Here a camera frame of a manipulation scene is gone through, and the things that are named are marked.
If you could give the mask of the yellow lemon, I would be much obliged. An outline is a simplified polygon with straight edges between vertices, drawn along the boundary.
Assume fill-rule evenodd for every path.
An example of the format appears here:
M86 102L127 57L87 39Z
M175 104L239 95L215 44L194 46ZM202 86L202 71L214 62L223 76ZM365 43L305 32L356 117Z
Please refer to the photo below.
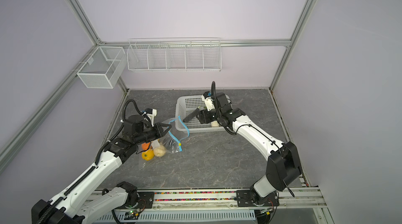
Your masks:
M141 157L144 161L150 161L155 157L155 154L152 149L148 149L147 151L141 154Z

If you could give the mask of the clear zip top bag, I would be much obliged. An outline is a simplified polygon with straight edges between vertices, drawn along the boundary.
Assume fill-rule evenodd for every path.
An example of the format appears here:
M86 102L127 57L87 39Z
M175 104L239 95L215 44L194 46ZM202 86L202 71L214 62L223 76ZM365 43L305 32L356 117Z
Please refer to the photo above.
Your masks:
M178 154L183 151L183 142L190 136L189 130L185 126L184 122L181 120L180 117L178 117L178 118L167 119L163 123L171 124L172 129L164 137L152 141L149 149L153 149L158 146L165 146L166 154L163 157L154 157L150 161L144 161L141 157L141 154L145 152L145 150L143 150L140 145L139 147L140 168L144 168L146 165L150 164L153 161L159 161L162 158L166 158L167 156Z

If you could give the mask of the dark eggplant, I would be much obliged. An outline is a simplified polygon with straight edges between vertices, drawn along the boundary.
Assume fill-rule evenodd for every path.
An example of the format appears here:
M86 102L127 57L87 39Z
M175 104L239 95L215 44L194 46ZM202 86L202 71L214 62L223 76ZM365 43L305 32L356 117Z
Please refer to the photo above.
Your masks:
M184 123L189 123L191 120L193 120L194 118L198 119L200 115L200 109L196 108L192 113L190 113L189 115L187 115L184 119L183 122Z

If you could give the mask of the white perforated plastic basket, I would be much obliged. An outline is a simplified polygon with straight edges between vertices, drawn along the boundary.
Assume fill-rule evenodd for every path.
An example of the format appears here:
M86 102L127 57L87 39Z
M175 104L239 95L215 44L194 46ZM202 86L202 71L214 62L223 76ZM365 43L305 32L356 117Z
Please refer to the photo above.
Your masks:
M205 102L202 100L201 95L181 96L178 98L175 108L175 117L180 117L184 120L187 116L193 113L196 109L206 109ZM195 117L188 123L184 123L189 133L208 133L208 132L224 132L224 128L217 125L213 126L212 123L201 124Z

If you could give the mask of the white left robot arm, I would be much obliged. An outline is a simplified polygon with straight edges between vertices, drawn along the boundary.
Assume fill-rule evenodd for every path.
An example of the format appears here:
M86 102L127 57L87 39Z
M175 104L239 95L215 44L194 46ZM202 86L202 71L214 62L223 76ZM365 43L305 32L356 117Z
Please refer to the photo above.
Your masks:
M121 137L114 136L98 151L94 162L66 189L52 199L39 200L31 209L34 224L91 224L102 215L121 206L137 208L141 202L137 187L121 182L97 200L86 204L87 198L128 158L137 154L138 147L164 137L172 126L158 122L123 123Z

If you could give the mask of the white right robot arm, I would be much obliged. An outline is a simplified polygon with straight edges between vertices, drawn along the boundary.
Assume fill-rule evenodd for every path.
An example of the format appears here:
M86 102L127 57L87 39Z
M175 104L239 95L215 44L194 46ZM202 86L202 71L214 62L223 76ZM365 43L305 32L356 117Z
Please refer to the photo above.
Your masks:
M216 121L228 133L245 138L263 155L267 161L265 175L251 186L259 198L283 191L303 173L297 147L265 132L242 110L234 109L222 115L216 110L201 110L196 118L202 124Z

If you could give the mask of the small white mesh basket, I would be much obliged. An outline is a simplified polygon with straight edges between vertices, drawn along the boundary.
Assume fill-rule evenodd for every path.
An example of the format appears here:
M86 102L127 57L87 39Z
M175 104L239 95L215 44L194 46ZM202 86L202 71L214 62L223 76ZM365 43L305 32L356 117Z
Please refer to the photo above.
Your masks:
M87 88L113 89L127 65L123 47L98 46L77 75Z

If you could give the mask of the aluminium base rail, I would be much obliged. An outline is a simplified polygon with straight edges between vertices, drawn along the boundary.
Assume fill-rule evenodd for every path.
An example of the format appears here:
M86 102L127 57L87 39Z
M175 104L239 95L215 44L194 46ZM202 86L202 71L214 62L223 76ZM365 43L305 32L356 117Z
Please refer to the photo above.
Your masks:
M95 210L109 212L129 212L135 214L142 211L179 211L179 210L222 210L222 209L261 209L275 210L279 208L325 208L323 195L317 187L292 187L282 192L271 193L255 202L247 188L223 189L167 189L138 190L134 201L129 201L125 189L112 189L103 195L95 190L87 196L71 193L68 196L59 194L56 199L62 201L58 208L63 208L74 215L86 214Z

